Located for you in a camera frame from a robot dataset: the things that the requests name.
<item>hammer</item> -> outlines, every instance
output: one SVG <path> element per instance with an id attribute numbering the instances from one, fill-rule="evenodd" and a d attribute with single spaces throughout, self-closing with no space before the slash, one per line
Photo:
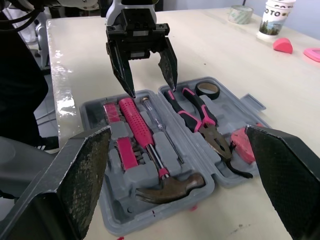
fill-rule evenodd
<path id="1" fill-rule="evenodd" d="M 202 188 L 206 185 L 204 178 L 198 172 L 191 174 L 184 181 L 179 181 L 170 176 L 154 148 L 152 134 L 137 111 L 134 101 L 129 97 L 124 98 L 119 101 L 119 106 L 136 141 L 147 150 L 154 162 L 161 183 L 161 189 L 137 188 L 135 196 L 139 200 L 152 204 L 166 204 L 182 199 L 188 196 L 191 190 Z"/>

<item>paper cup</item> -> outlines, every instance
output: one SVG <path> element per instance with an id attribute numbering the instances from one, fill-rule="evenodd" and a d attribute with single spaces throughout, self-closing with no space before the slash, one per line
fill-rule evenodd
<path id="1" fill-rule="evenodd" d="M 248 6 L 231 6 L 228 20 L 234 24 L 248 24 L 254 13 L 254 9 Z"/>
<path id="2" fill-rule="evenodd" d="M 291 8 L 275 8 L 267 3 L 257 36 L 266 39 L 277 38 L 290 12 Z"/>
<path id="3" fill-rule="evenodd" d="M 292 9 L 296 1 L 284 1 L 284 0 L 268 0 L 267 5 L 276 9 Z"/>

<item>black electrical tape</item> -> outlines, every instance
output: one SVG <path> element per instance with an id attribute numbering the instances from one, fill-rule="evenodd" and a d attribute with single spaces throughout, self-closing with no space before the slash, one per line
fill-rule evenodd
<path id="1" fill-rule="evenodd" d="M 198 96 L 201 95 L 206 95 L 208 96 L 211 100 L 215 100 L 219 97 L 220 95 L 220 88 L 212 83 L 212 82 L 199 82 L 196 86 L 195 86 L 195 93 Z"/>

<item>hammer head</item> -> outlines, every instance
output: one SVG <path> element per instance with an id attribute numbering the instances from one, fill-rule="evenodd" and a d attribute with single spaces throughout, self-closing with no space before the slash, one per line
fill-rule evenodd
<path id="1" fill-rule="evenodd" d="M 151 204 L 167 204 L 189 195 L 191 190 L 205 186 L 205 180 L 200 173 L 194 173 L 185 181 L 178 181 L 172 176 L 162 180 L 162 189 L 137 188 L 136 197 Z"/>

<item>pliers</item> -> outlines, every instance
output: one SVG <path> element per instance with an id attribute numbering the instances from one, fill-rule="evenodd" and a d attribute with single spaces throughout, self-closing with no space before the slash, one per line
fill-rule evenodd
<path id="1" fill-rule="evenodd" d="M 173 110 L 183 118 L 185 125 L 191 130 L 191 132 L 201 133 L 208 144 L 214 149 L 215 152 L 219 154 L 221 160 L 234 174 L 242 176 L 246 179 L 253 178 L 251 173 L 243 172 L 232 167 L 231 158 L 234 147 L 232 144 L 229 145 L 226 139 L 218 132 L 216 127 L 218 120 L 209 111 L 204 101 L 187 87 L 182 89 L 182 94 L 196 107 L 200 114 L 201 120 L 185 111 L 179 105 L 175 99 L 175 96 L 170 90 L 164 93 L 164 97 L 172 105 Z"/>

